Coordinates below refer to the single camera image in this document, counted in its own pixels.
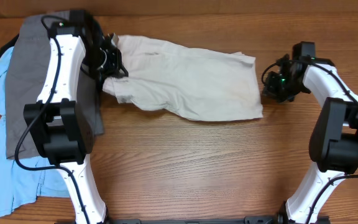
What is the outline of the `beige khaki shorts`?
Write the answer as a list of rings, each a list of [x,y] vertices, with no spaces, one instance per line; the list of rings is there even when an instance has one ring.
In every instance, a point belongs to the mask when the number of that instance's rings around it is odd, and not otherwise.
[[[103,91],[119,103],[193,121],[263,117],[255,57],[135,35],[120,36],[118,47],[129,75],[107,78]]]

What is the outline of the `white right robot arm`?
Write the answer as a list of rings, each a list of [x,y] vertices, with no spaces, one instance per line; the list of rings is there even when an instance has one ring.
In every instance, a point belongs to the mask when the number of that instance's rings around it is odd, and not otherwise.
[[[329,223],[320,210],[342,181],[358,178],[358,95],[330,59],[316,56],[312,42],[295,44],[274,64],[278,72],[267,67],[262,73],[263,95],[283,103],[311,93],[321,112],[309,141],[312,164],[271,223]]]

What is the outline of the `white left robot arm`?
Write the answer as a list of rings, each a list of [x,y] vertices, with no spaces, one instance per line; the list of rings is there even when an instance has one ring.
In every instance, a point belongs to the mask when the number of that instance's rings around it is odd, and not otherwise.
[[[45,20],[52,19],[48,25]],[[129,73],[122,62],[117,35],[104,35],[99,23],[86,10],[71,10],[69,17],[41,17],[50,39],[47,76],[37,101],[24,106],[27,128],[40,156],[48,159],[48,170],[57,170],[69,191],[75,223],[112,223],[108,208],[98,192],[90,165],[94,134],[77,102],[83,65],[85,75],[101,90],[107,78]]]

